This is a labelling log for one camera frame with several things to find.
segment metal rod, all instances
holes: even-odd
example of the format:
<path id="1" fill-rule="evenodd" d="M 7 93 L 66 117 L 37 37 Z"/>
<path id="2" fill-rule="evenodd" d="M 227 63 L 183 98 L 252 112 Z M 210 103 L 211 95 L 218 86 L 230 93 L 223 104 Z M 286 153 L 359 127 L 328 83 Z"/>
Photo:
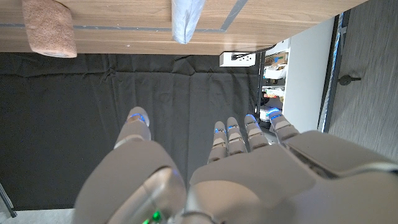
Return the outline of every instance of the metal rod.
<path id="1" fill-rule="evenodd" d="M 262 97 L 262 79 L 264 77 L 264 67 L 266 62 L 266 52 L 260 53 L 260 70 L 259 70 L 259 81 L 257 86 L 257 112 L 256 112 L 256 120 L 260 123 L 260 104 Z"/>

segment floor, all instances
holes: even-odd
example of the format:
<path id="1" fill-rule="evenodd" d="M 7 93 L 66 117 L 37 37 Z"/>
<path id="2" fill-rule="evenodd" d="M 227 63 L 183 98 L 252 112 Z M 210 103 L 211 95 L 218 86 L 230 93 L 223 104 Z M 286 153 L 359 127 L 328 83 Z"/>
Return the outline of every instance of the floor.
<path id="1" fill-rule="evenodd" d="M 351 10 L 330 134 L 398 162 L 398 0 L 370 0 Z"/>

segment white device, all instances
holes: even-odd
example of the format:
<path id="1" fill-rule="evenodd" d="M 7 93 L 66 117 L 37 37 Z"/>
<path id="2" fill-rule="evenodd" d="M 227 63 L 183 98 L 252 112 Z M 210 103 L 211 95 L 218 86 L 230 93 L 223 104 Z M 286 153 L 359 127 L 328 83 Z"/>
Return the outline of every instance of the white device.
<path id="1" fill-rule="evenodd" d="M 220 67 L 250 67 L 256 64 L 256 54 L 249 54 L 236 60 L 234 55 L 247 54 L 247 52 L 224 52 L 220 55 Z"/>
<path id="2" fill-rule="evenodd" d="M 329 134 L 300 134 L 269 112 L 279 144 L 252 115 L 246 149 L 235 118 L 215 124 L 207 165 L 188 192 L 173 160 L 131 110 L 114 150 L 89 176 L 76 224 L 398 223 L 398 164 Z"/>

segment white wall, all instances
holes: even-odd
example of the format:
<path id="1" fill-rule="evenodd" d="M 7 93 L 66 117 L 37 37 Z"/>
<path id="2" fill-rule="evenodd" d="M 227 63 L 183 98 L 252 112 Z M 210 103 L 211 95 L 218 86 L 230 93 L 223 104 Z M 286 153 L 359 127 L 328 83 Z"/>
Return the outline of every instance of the white wall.
<path id="1" fill-rule="evenodd" d="M 300 132 L 318 128 L 335 18 L 291 38 L 283 113 Z"/>

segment black curtain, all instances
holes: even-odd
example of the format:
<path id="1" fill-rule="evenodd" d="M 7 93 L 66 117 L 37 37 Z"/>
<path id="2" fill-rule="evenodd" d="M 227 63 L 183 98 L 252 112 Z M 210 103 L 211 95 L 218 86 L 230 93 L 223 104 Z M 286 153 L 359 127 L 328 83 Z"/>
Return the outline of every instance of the black curtain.
<path id="1" fill-rule="evenodd" d="M 257 74 L 209 55 L 0 54 L 0 182 L 16 210 L 72 208 L 135 106 L 188 182 L 215 122 L 253 112 Z"/>

